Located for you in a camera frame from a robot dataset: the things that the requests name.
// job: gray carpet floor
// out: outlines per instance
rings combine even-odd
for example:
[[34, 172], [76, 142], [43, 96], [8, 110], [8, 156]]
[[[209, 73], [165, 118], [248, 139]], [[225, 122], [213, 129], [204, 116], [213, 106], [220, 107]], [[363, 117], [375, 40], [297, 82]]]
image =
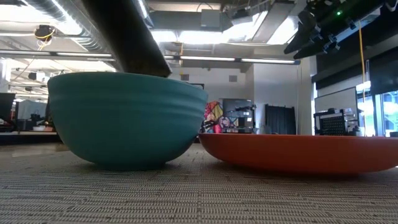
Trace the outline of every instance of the gray carpet floor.
[[70, 152], [0, 158], [0, 223], [398, 223], [398, 169], [254, 172], [196, 144], [161, 170], [101, 170]]

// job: cable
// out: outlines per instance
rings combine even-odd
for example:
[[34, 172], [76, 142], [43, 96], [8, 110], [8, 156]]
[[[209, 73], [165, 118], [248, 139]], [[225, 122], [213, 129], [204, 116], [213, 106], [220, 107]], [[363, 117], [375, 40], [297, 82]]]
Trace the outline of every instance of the cable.
[[[362, 26], [359, 21], [359, 47], [361, 49], [361, 63], [362, 63], [362, 86], [365, 87], [365, 59], [363, 56], [363, 41], [362, 41]], [[363, 105], [365, 106], [365, 89], [363, 89]], [[363, 116], [364, 135], [366, 136], [366, 122], [365, 114]]]
[[208, 6], [210, 7], [210, 9], [213, 9], [213, 7], [212, 7], [211, 5], [209, 5], [207, 2], [201, 2], [201, 3], [198, 5], [198, 7], [197, 7], [197, 12], [198, 12], [198, 10], [199, 10], [199, 7], [200, 7], [203, 3], [206, 4], [206, 5], [208, 5]]
[[44, 39], [44, 38], [46, 38], [45, 41], [47, 41], [47, 38], [51, 37], [51, 35], [53, 35], [54, 32], [55, 32], [55, 29], [53, 29], [52, 32], [51, 32], [50, 34], [47, 34], [47, 35], [45, 35], [45, 36], [43, 36], [43, 37], [39, 37], [39, 36], [36, 36], [36, 35], [35, 35], [35, 37], [38, 38], [38, 39]]
[[[46, 38], [46, 41], [45, 41], [42, 45], [40, 45], [40, 47], [37, 49], [38, 51], [43, 50], [43, 48], [44, 48], [45, 46], [48, 45], [48, 44], [47, 44], [47, 39], [48, 39], [48, 37]], [[13, 78], [12, 80], [10, 80], [9, 82], [7, 82], [7, 83], [1, 85], [0, 88], [2, 88], [2, 87], [4, 87], [4, 86], [7, 86], [7, 85], [9, 85], [10, 83], [16, 81], [16, 80], [29, 68], [29, 66], [32, 64], [32, 62], [33, 62], [34, 60], [35, 60], [35, 58], [33, 58], [33, 59], [26, 65], [26, 67], [23, 69], [23, 71], [21, 71], [21, 72], [17, 75], [17, 77], [15, 77], [15, 78]]]

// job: projector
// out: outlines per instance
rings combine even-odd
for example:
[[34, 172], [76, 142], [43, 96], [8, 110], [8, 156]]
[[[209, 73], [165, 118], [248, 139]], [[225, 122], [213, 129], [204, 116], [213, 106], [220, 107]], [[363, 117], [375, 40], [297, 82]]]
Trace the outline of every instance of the projector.
[[28, 78], [31, 80], [47, 83], [50, 77], [46, 76], [44, 72], [30, 72]]

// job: black pole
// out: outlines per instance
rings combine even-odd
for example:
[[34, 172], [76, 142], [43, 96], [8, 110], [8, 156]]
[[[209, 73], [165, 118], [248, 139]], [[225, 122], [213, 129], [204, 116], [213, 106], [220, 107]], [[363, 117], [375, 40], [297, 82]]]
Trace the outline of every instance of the black pole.
[[81, 0], [124, 72], [167, 77], [171, 69], [133, 1]]

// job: desk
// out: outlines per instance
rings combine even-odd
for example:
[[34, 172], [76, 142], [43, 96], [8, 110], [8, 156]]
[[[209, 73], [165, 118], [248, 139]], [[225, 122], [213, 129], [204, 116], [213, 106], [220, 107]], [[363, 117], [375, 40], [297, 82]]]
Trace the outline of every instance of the desk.
[[11, 133], [0, 133], [0, 146], [13, 144], [35, 144], [61, 142], [60, 137], [55, 132], [46, 131], [14, 131]]

